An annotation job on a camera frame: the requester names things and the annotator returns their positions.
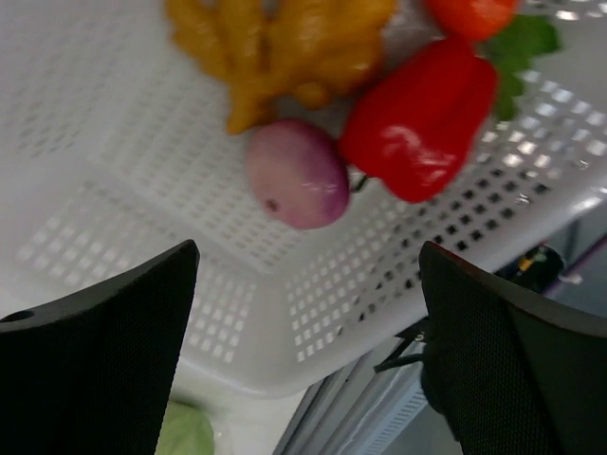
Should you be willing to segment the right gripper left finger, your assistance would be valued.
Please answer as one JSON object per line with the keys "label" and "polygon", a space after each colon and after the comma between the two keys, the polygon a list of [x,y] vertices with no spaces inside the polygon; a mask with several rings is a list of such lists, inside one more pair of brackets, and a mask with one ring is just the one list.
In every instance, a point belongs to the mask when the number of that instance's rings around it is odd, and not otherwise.
{"label": "right gripper left finger", "polygon": [[1,321],[5,454],[151,454],[193,303],[185,241]]}

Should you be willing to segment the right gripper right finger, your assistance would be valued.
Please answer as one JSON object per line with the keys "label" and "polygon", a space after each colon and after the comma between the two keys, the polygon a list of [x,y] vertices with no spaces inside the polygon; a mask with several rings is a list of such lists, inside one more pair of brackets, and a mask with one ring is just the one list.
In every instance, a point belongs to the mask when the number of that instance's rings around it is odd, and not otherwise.
{"label": "right gripper right finger", "polygon": [[602,454],[606,321],[434,243],[419,254],[422,386],[466,454]]}

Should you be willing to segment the green cabbage toy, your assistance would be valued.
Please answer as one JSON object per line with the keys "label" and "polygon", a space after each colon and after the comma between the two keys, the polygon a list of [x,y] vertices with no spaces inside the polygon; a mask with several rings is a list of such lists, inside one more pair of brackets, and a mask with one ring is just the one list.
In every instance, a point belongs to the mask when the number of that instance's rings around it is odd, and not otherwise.
{"label": "green cabbage toy", "polygon": [[170,401],[156,444],[156,454],[213,455],[214,451],[214,431],[206,414],[201,409]]}

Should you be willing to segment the clear orange zip top bag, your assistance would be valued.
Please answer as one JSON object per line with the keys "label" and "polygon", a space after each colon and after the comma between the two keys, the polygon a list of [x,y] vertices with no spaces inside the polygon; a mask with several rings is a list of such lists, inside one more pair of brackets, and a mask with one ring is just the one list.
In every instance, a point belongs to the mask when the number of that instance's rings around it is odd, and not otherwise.
{"label": "clear orange zip top bag", "polygon": [[192,400],[186,400],[185,398],[171,398],[169,402],[170,401],[176,401],[192,406],[194,408],[198,408],[206,414],[206,416],[212,423],[214,431],[215,451],[213,455],[235,453],[233,438],[229,424],[227,422],[227,419],[221,412],[218,412],[216,409],[207,406],[206,404],[201,404]]}

